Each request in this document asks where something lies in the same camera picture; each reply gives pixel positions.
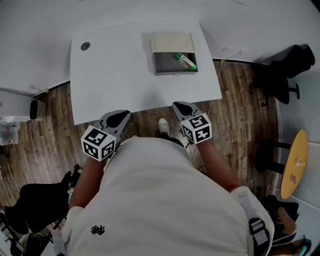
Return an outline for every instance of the round table top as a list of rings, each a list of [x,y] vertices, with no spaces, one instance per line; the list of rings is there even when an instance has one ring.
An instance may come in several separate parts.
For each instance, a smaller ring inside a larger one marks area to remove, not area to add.
[[[284,167],[280,191],[282,199],[290,197],[297,188],[305,171],[307,157],[307,134],[305,130],[301,129],[294,138],[288,160]]]

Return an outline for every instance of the white wall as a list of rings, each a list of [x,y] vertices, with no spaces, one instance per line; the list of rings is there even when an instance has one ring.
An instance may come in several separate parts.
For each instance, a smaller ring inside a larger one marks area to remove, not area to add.
[[[8,237],[0,230],[0,256],[11,256],[10,246],[11,242],[8,240]]]
[[[289,86],[294,87],[295,83],[299,85],[300,100],[295,93],[290,92],[289,104],[279,104],[280,137],[282,142],[291,143],[297,132],[305,129],[310,142],[305,173],[293,193],[295,198],[290,197],[288,200],[299,203],[298,234],[311,239],[314,250],[320,242],[320,68],[289,80]],[[287,159],[288,150],[281,149],[281,163]]]
[[[75,36],[189,18],[199,20],[213,58],[263,61],[308,43],[320,67],[320,13],[309,0],[2,0],[0,88],[33,95],[68,81]],[[234,57],[241,49],[246,53]]]

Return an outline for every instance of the cable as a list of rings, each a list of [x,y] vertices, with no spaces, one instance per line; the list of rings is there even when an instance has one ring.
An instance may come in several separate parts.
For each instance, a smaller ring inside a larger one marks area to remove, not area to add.
[[[226,62],[227,60],[229,60],[230,58],[221,59],[221,65],[220,65],[220,68],[219,68],[219,72],[218,72],[217,78],[219,78],[220,71],[221,71],[221,67],[222,67],[223,63]],[[212,102],[213,102],[213,101],[214,101],[214,100],[212,99],[211,102],[210,102],[210,106],[209,106],[209,109],[208,109],[208,112],[206,113],[206,115],[209,115],[209,112],[210,112],[211,105],[212,105]],[[191,159],[191,163],[193,162],[193,160],[194,160],[194,158],[195,158],[197,148],[198,148],[198,147],[195,147],[195,150],[194,150],[194,152],[193,152],[193,156],[192,156],[192,159]]]
[[[188,144],[185,146],[185,149],[190,145],[190,140],[188,141]]]
[[[201,169],[202,167],[205,167],[205,165],[201,165],[197,170],[199,171],[199,169]]]

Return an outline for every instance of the wooden floor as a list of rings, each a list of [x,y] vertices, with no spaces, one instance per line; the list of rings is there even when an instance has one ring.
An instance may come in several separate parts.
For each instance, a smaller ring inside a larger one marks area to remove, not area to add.
[[[220,62],[215,62],[217,73],[220,65]],[[275,175],[271,171],[257,173],[254,157],[263,139],[278,139],[278,119],[273,98],[269,99],[267,107],[262,107],[262,92],[255,89],[250,93],[249,85],[254,79],[249,64],[224,62],[219,76],[222,99],[213,100],[212,104],[211,101],[200,102],[197,106],[206,113],[210,108],[212,142],[238,173],[242,183],[254,193],[257,186],[261,186],[262,193],[266,195],[273,189]],[[80,138],[89,123],[74,125],[70,85],[54,89],[42,95],[40,100],[47,105],[44,120],[23,123],[19,143],[5,146],[10,157],[0,156],[3,177],[0,181],[0,207],[14,205],[23,185],[60,182],[75,164],[83,166],[86,162]],[[172,107],[134,113],[123,140],[132,135],[157,136],[160,117],[168,120],[170,135],[187,145],[188,141],[179,133]],[[194,156],[194,166],[200,168],[203,163],[196,147],[190,145],[187,150],[191,158]]]

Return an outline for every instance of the shoe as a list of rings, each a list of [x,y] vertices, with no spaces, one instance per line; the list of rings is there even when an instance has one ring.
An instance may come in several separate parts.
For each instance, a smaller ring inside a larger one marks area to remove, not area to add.
[[[169,124],[165,118],[163,118],[163,117],[159,118],[158,128],[159,128],[160,135],[161,134],[168,134],[169,135]]]

